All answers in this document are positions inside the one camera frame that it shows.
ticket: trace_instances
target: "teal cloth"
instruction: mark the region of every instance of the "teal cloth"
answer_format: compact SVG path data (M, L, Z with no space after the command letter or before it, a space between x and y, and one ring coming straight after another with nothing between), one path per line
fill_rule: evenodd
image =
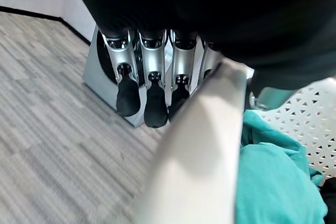
M237 224L321 224L327 207L306 148L246 111L239 156Z

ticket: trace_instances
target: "floor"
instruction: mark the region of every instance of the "floor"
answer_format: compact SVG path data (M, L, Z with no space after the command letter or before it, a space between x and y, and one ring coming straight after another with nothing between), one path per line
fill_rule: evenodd
M81 79L60 22L0 13L0 223L132 223L162 130L134 129Z

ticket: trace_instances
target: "black rubber foot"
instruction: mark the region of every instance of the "black rubber foot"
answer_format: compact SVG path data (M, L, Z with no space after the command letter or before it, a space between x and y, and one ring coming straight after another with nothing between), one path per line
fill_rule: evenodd
M152 82L147 90L147 103L144 112L144 121L148 127L159 128L168 120L168 111L165 102L164 90L157 82Z
M132 116L140 110L139 86L129 77L123 77L118 85L117 112L121 116Z
M177 89L172 93L172 104L169 106L170 122L189 96L189 91L185 89L184 85L178 85Z

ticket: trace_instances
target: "black baseboard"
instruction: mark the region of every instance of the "black baseboard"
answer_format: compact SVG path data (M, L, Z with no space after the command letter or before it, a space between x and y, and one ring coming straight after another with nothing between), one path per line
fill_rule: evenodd
M82 34L80 34L76 29L74 29L71 25L69 25L61 17L54 17L54 16L45 15L45 14L41 14L41 13L34 13L34 12L29 12L27 10L14 9L14 8L9 8L9 7L4 7L4 6L0 6L0 12L14 13L14 14L25 15L25 16L29 16L29 17L44 18L44 19L48 19L48 20L54 20L54 21L61 22L69 30L71 30L78 38L80 38L82 41L84 41L87 45L91 44L91 42L87 38L85 38Z

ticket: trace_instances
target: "white perforated panel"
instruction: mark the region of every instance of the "white perforated panel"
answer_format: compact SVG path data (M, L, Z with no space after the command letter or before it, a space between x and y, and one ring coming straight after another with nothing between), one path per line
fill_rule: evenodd
M315 82L277 110L255 111L273 128L307 147L310 165L336 177L336 81Z

